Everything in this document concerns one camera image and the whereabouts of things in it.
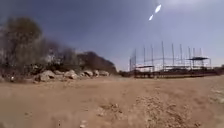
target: tree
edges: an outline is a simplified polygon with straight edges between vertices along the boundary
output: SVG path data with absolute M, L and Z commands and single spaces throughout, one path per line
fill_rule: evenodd
M 5 68 L 24 73 L 27 65 L 35 63 L 38 44 L 35 41 L 41 36 L 39 26 L 29 18 L 10 19 L 3 26 L 2 38 L 5 57 Z
M 113 74 L 117 73 L 116 67 L 111 61 L 98 56 L 94 52 L 85 52 L 79 54 L 78 57 L 84 61 L 84 64 L 82 65 L 84 69 L 105 70 Z

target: dirt ground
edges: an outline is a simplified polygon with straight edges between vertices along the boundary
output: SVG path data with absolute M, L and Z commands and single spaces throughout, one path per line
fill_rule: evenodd
M 224 76 L 0 84 L 0 128 L 224 128 Z

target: pile of rocks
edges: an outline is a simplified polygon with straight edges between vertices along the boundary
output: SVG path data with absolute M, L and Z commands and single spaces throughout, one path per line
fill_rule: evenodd
M 93 77 L 99 77 L 99 76 L 109 76 L 110 74 L 106 71 L 98 71 L 98 70 L 85 70 L 77 74 L 74 70 L 70 70 L 67 72 L 61 72 L 61 71 L 50 71 L 46 70 L 39 75 L 35 77 L 36 81 L 40 82 L 48 82 L 48 81 L 54 81 L 54 80 L 59 80 L 59 81 L 65 81 L 65 80 L 75 80 L 78 78 L 93 78 Z

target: vegetation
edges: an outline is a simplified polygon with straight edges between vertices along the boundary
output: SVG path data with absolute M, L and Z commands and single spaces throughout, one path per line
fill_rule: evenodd
M 116 73 L 112 62 L 94 52 L 77 55 L 75 50 L 43 38 L 40 27 L 30 18 L 10 19 L 0 30 L 0 72 L 5 77 L 28 77 L 46 69 Z

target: pebble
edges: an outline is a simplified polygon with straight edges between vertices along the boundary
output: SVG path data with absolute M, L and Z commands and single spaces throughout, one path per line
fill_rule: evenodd
M 81 124 L 79 127 L 80 128 L 85 128 L 86 126 L 84 124 Z

